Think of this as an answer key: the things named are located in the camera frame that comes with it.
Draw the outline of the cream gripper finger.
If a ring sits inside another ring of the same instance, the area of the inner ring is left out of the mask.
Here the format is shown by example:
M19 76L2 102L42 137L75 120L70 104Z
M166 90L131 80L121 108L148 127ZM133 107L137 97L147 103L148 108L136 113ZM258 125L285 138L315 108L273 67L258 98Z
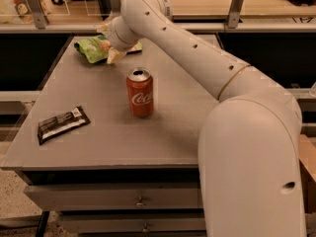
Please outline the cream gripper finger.
M108 64L114 64L126 56L126 51L119 51L112 46L108 50Z
M102 34L102 35L106 36L108 34L108 27L109 27L109 24L108 23L104 23L101 26L97 27L97 32L99 34Z

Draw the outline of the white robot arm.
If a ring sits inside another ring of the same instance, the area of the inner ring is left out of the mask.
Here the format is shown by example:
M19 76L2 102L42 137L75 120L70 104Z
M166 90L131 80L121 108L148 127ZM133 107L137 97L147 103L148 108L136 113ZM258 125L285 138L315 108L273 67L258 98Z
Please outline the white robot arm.
M207 237L306 237L296 99L254 66L172 23L169 0L123 0L105 30L119 51L151 40L219 102L198 139Z

